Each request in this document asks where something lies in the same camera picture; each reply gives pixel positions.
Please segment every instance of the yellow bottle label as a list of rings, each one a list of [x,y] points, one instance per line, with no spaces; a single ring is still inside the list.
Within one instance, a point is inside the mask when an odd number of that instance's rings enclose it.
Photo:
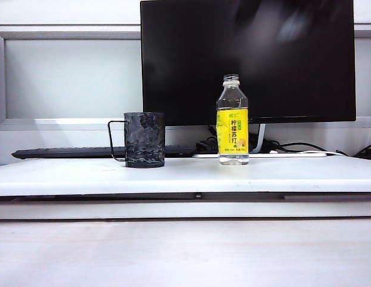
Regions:
[[[248,153],[248,109],[217,111],[216,130],[220,154]]]

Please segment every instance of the computer monitor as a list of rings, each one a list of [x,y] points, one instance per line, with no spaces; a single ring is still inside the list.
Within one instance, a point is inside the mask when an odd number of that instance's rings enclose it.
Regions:
[[[239,74],[250,123],[355,120],[351,0],[141,2],[143,107],[168,126],[215,124]]]

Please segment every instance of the keyboard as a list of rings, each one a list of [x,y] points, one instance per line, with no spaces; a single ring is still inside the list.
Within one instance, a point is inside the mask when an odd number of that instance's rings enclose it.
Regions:
[[[124,157],[124,147],[114,148],[116,157]],[[216,152],[196,150],[191,145],[167,145],[165,146],[166,157],[191,157],[198,154],[216,154]],[[26,158],[111,158],[110,147],[96,148],[37,148],[21,149],[11,154],[15,158],[22,160]]]

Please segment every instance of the lemon soda water bottle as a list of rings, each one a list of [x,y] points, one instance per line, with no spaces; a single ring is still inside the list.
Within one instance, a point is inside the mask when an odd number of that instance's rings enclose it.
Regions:
[[[225,165],[248,164],[248,99],[240,90],[239,75],[225,75],[217,100],[219,161]]]

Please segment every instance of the mug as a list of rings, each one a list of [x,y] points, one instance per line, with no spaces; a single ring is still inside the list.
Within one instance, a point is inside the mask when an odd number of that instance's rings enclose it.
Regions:
[[[124,158],[117,158],[114,154],[111,123],[124,123]],[[127,112],[124,121],[110,121],[107,126],[113,159],[125,161],[126,167],[164,166],[165,123],[161,112]]]

